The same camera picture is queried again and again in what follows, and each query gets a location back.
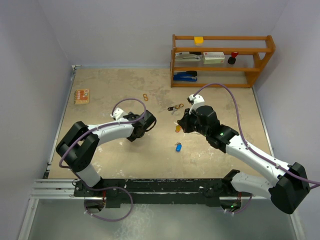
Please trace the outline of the yellow tag key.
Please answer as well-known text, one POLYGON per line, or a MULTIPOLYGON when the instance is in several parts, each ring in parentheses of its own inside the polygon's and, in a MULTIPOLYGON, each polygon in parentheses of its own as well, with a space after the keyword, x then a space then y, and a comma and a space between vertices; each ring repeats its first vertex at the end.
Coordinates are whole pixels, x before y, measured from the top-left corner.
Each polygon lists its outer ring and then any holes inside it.
POLYGON ((179 126, 179 125, 177 125, 176 127, 175 127, 175 132, 176 133, 179 133, 180 131, 181 131, 181 126, 179 126))

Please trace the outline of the black tag key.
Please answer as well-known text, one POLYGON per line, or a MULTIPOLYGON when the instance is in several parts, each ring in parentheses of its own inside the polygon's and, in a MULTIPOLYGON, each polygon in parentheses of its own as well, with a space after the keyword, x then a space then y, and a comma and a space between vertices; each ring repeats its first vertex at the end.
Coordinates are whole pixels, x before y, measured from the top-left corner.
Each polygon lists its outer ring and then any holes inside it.
POLYGON ((176 107, 176 106, 171 106, 171 107, 168 107, 167 110, 169 112, 171 112, 171 115, 173 115, 179 108, 176 107))

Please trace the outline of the blue tag key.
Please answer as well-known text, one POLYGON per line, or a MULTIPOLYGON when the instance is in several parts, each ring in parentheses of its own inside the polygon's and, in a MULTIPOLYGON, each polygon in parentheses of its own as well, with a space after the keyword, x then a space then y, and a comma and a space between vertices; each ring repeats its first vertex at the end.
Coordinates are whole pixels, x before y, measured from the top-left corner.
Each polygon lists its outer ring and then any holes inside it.
POLYGON ((175 144, 175 151, 176 152, 180 152, 182 149, 182 144, 180 142, 175 144))

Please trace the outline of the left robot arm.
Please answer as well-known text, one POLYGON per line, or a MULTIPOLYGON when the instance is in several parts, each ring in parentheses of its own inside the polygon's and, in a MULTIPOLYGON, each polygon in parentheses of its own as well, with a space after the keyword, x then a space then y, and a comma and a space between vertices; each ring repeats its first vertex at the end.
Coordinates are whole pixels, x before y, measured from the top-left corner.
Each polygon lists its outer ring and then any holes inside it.
POLYGON ((138 115, 118 107, 111 117, 113 121, 104 124, 74 123, 56 146, 57 154, 85 182, 85 190, 91 196, 98 196, 103 191, 102 178, 91 164, 96 148, 117 139, 133 142, 143 137, 157 122, 148 110, 138 115))

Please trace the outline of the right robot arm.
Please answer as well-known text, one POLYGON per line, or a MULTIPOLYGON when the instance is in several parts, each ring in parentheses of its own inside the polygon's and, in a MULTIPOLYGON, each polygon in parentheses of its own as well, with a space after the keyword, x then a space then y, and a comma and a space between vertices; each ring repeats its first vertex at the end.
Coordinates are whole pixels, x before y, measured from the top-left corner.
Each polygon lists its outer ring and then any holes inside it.
POLYGON ((309 194, 305 168, 298 162, 289 164, 255 147, 233 128, 223 125, 216 112, 208 105, 196 110, 186 109, 177 121, 184 133, 197 132, 211 147, 233 156, 260 173, 260 177, 233 171, 222 183, 228 196, 245 192, 264 197, 282 212, 292 214, 309 194))

